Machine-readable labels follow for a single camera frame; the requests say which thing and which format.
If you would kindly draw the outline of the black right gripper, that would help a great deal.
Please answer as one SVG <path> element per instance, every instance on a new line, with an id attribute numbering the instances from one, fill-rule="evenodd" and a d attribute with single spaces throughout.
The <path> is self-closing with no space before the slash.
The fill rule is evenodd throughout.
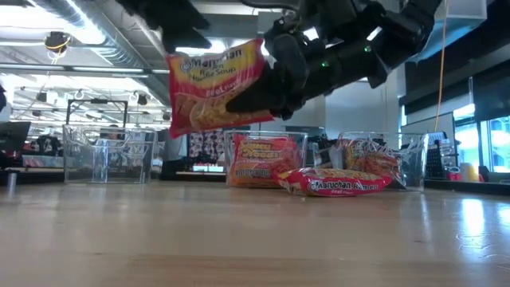
<path id="1" fill-rule="evenodd" d="M 306 101 L 329 94 L 338 69 L 328 58 L 326 45 L 299 30 L 272 28 L 265 33 L 265 48 L 275 59 L 269 75 L 263 75 L 226 104 L 228 112 L 270 112 L 283 120 Z"/>

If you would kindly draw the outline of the black computer monitor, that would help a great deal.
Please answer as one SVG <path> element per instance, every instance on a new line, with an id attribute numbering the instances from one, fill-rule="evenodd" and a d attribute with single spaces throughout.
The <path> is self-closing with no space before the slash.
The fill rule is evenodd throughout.
<path id="1" fill-rule="evenodd" d="M 0 123 L 0 151 L 21 151 L 29 133 L 30 122 Z"/>

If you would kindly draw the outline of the black background rig frame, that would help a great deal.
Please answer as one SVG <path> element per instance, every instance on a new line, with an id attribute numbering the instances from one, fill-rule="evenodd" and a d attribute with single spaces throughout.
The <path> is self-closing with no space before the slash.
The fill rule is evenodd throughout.
<path id="1" fill-rule="evenodd" d="M 75 102 L 79 103 L 79 105 L 76 106 L 76 108 L 74 110 L 72 110 L 73 104 Z M 68 100 L 64 125 L 70 124 L 71 114 L 74 113 L 74 111 L 84 103 L 88 103 L 88 104 L 122 104 L 124 106 L 122 127 L 123 128 L 126 127 L 127 121 L 128 121 L 128 115 L 127 115 L 128 114 L 128 101 L 126 101 L 126 100 L 108 100 L 108 99 L 99 99 L 99 98 L 92 98 L 91 100 L 76 100 L 76 99 Z"/>

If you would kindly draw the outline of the person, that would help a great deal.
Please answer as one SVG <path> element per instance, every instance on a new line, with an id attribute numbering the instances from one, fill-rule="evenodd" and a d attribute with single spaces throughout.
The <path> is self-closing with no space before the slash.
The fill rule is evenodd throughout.
<path id="1" fill-rule="evenodd" d="M 100 138 L 96 141 L 104 153 L 104 162 L 108 165 L 109 173 L 118 173 L 123 163 L 122 149 L 125 135 L 120 133 L 119 126 L 111 124 L 109 128 L 102 129 Z"/>

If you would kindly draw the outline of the red Maruchan beef ramen pack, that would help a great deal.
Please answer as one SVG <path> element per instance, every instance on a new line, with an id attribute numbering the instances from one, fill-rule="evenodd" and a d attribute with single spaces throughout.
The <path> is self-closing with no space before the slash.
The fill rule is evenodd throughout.
<path id="1" fill-rule="evenodd" d="M 293 195 L 339 198 L 380 192 L 392 178 L 362 171 L 306 167 L 280 173 L 275 180 Z"/>
<path id="2" fill-rule="evenodd" d="M 261 77 L 265 66 L 261 45 L 261 39 L 253 39 L 222 53 L 167 56 L 171 137 L 273 120 L 268 110 L 229 112 L 226 109 L 228 102 Z"/>

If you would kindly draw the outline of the translucent overhead box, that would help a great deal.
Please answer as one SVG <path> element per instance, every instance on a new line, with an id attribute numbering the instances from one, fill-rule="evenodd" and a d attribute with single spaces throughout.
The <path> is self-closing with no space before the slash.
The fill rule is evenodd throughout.
<path id="1" fill-rule="evenodd" d="M 410 61 L 432 57 L 487 19 L 488 0 L 441 0 L 434 15 L 435 23 L 425 48 Z"/>

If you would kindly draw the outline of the black aluminium table frame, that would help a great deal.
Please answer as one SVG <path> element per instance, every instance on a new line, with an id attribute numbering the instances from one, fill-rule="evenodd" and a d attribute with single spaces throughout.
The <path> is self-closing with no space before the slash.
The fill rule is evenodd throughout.
<path id="1" fill-rule="evenodd" d="M 0 171 L 0 186 L 8 183 L 8 174 L 17 175 L 17 184 L 39 184 L 39 183 L 63 183 L 65 180 L 63 171 Z M 163 181 L 183 182 L 211 182 L 225 183 L 226 177 L 223 174 L 214 173 L 193 173 L 178 172 L 163 178 Z M 425 181 L 425 188 L 443 191 L 465 192 L 479 195 L 498 195 L 510 197 L 510 184 L 500 183 L 466 183 L 459 181 L 432 180 Z"/>

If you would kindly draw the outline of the black Saucy Noods noodle pack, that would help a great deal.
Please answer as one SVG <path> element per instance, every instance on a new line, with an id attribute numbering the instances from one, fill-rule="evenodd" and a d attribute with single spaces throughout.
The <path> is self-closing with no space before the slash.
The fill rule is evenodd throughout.
<path id="1" fill-rule="evenodd" d="M 405 189 L 402 177 L 402 158 L 386 145 L 374 140 L 343 141 L 343 168 L 362 171 L 380 177 L 390 177 L 390 189 Z"/>

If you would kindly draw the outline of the yellow plastic container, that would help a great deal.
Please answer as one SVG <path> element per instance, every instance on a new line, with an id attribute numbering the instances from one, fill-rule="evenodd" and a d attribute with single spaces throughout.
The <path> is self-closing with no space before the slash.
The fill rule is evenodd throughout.
<path id="1" fill-rule="evenodd" d="M 461 163 L 461 181 L 462 182 L 470 182 L 470 183 L 478 183 L 479 182 L 479 174 L 477 169 L 471 163 Z"/>

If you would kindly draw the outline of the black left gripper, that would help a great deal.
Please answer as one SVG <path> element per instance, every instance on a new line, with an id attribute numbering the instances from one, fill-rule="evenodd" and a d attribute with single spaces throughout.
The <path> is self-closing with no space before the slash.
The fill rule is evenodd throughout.
<path id="1" fill-rule="evenodd" d="M 152 28 L 178 24 L 187 28 L 207 29 L 210 23 L 190 0 L 115 0 L 129 14 L 136 14 Z M 195 29 L 162 31 L 162 43 L 168 53 L 177 48 L 209 49 L 212 44 Z"/>

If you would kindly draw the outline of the background product shelf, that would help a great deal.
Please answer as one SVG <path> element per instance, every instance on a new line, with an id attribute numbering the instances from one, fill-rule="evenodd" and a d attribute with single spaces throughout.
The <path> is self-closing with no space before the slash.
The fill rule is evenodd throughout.
<path id="1" fill-rule="evenodd" d="M 183 170 L 223 173 L 225 171 L 225 134 L 223 131 L 192 132 L 182 137 Z"/>

